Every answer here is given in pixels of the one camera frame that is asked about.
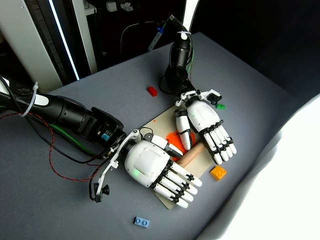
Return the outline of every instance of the gray table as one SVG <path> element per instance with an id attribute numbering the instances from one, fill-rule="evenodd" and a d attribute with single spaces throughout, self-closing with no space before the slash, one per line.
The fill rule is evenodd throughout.
<path id="1" fill-rule="evenodd" d="M 88 197 L 88 183 L 57 177 L 49 166 L 49 146 L 25 121 L 12 116 L 0 121 L 0 239 L 187 240 L 200 233 L 283 122 L 284 110 L 293 98 L 203 34 L 195 34 L 193 41 L 191 80 L 197 88 L 213 88 L 222 94 L 227 110 L 218 114 L 238 150 L 222 165 L 226 177 L 215 182 L 206 172 L 201 178 L 203 187 L 188 209 L 167 210 L 150 189 L 126 173 L 122 161 L 107 175 L 110 195 L 94 203 Z M 53 94 L 109 112 L 123 122 L 128 133 L 175 102 L 172 96 L 159 92 L 151 97 L 146 91 L 149 86 L 158 89 L 169 50 L 169 45 L 161 47 Z M 85 159 L 62 140 L 57 140 L 57 146 Z M 94 170 L 56 152 L 53 163 L 60 173 L 75 178 L 87 177 Z M 150 220 L 149 228 L 134 225 L 135 216 Z"/>

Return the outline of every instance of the beige board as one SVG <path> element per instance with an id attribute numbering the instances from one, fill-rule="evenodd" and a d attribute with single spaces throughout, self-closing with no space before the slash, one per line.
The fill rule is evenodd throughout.
<path id="1" fill-rule="evenodd" d="M 153 133 L 162 137 L 166 138 L 169 133 L 176 132 L 177 126 L 176 126 L 176 116 L 175 116 L 175 110 L 181 109 L 181 107 L 172 106 L 156 118 L 152 119 L 150 122 L 148 122 L 144 127 L 151 128 L 153 130 Z M 199 140 L 198 134 L 195 134 L 196 142 Z M 213 164 L 213 160 L 209 154 L 209 152 L 205 149 L 204 151 L 200 152 L 195 159 L 190 162 L 185 169 L 192 173 L 194 176 L 200 178 L 207 170 L 208 168 Z M 166 206 L 168 209 L 172 209 L 175 204 L 165 197 L 161 196 L 158 193 L 154 193 L 160 201 Z"/>

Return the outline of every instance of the zip tie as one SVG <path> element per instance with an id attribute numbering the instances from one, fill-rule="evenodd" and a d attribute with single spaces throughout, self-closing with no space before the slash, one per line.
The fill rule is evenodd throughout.
<path id="1" fill-rule="evenodd" d="M 177 34 L 191 34 L 189 31 L 177 31 Z"/>
<path id="2" fill-rule="evenodd" d="M 24 117 L 25 115 L 27 115 L 30 111 L 30 109 L 32 108 L 32 106 L 34 105 L 35 101 L 36 101 L 36 95 L 37 95 L 37 89 L 39 88 L 38 86 L 38 82 L 36 81 L 34 86 L 33 86 L 33 95 L 32 95 L 32 99 L 31 99 L 31 102 L 28 106 L 28 108 L 25 110 L 24 114 L 21 114 L 20 116 L 21 117 Z"/>

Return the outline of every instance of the robotic hand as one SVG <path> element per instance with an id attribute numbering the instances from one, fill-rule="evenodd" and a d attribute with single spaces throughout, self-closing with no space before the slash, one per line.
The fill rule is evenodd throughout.
<path id="1" fill-rule="evenodd" d="M 153 133 L 141 136 L 141 141 L 136 142 L 138 136 L 139 130 L 134 129 L 119 146 L 95 183 L 95 198 L 101 196 L 106 172 L 110 167 L 118 167 L 116 159 L 122 154 L 126 156 L 125 169 L 133 179 L 186 209 L 198 193 L 193 185 L 201 187 L 202 182 L 170 159 L 170 156 L 182 156 L 178 148 Z"/>
<path id="2" fill-rule="evenodd" d="M 183 102 L 186 106 L 186 109 L 175 111 L 176 126 L 183 147 L 186 150 L 190 150 L 192 146 L 190 121 L 193 129 L 199 133 L 209 153 L 218 165 L 221 165 L 223 161 L 228 161 L 229 158 L 237 153 L 237 150 L 233 139 L 222 126 L 223 120 L 220 120 L 212 107 L 201 100 L 208 101 L 214 105 L 221 98 L 221 95 L 212 89 L 205 92 L 192 90 L 182 93 L 180 100 L 175 103 L 177 107 Z"/>

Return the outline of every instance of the wooden rolling pin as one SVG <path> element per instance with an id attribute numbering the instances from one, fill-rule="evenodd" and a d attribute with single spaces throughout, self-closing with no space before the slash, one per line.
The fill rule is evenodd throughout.
<path id="1" fill-rule="evenodd" d="M 195 157 L 206 149 L 206 146 L 202 142 L 198 142 L 189 151 L 186 152 L 179 160 L 176 161 L 181 167 L 187 166 Z"/>

